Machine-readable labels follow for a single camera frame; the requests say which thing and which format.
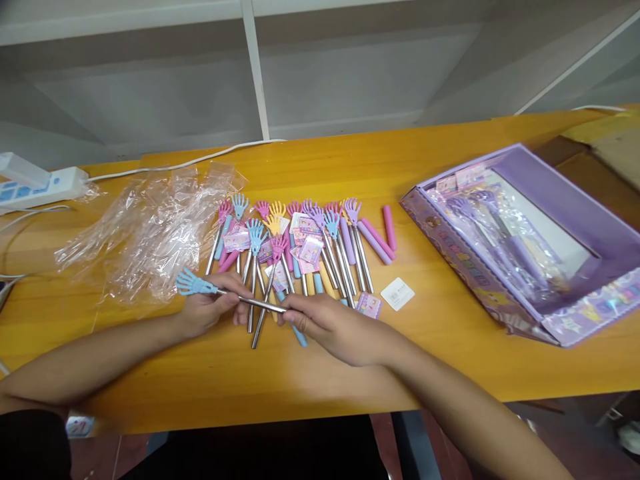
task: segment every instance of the table surface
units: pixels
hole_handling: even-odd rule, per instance
[[[390,205],[397,260],[384,266],[366,245],[376,290],[402,278],[415,297],[381,320],[470,376],[501,401],[640,389],[639,314],[568,350],[509,337],[483,310],[400,208],[414,184],[515,142],[531,148],[566,128],[601,117],[594,111],[503,117],[478,123],[290,141],[233,152],[252,201],[319,202],[357,196],[363,216],[383,231]],[[212,153],[148,155],[141,161],[90,165],[91,176],[164,166]],[[208,161],[200,164],[204,172]],[[73,283],[53,252],[100,218],[130,178],[100,182],[107,195],[75,211],[32,217],[2,235],[2,272],[37,272],[22,280],[0,315],[0,358],[10,369],[81,335],[131,321],[131,311],[99,303],[103,285]],[[12,213],[0,225],[16,218]],[[158,313],[176,311],[176,298]],[[302,349],[288,328],[268,321],[257,350],[231,322],[128,372],[86,407],[128,433],[414,409],[419,405],[382,368],[352,368],[311,342]]]

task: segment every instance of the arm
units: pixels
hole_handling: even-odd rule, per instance
[[[508,408],[458,370],[396,330],[347,308],[328,295],[289,295],[280,318],[352,366],[382,365],[432,412],[468,457],[504,480],[569,480],[545,444]]]
[[[236,273],[210,275],[206,280],[252,297]],[[239,303],[237,295],[191,295],[181,312],[126,323],[62,345],[0,381],[0,415],[36,408],[66,417],[69,407],[142,360],[204,334],[220,315],[235,306],[234,324],[246,323],[249,309]]]

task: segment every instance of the display box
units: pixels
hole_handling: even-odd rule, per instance
[[[640,235],[523,145],[400,203],[512,334],[570,347],[640,305]]]

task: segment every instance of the floor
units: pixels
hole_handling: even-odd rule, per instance
[[[595,428],[612,398],[589,397],[509,404],[560,458],[576,480],[638,480],[640,465],[617,447],[613,430]],[[465,458],[426,410],[420,416],[433,449],[441,480],[472,480]],[[380,457],[390,478],[403,478],[390,413],[370,415]],[[117,480],[145,458],[151,435],[106,434],[71,441],[73,480]]]

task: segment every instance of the forearm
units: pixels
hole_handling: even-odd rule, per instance
[[[178,316],[134,321],[62,345],[0,381],[0,395],[70,407],[142,360],[185,340]]]
[[[409,341],[393,352],[388,368],[452,442],[492,474],[505,480],[571,478],[524,422],[458,370]]]

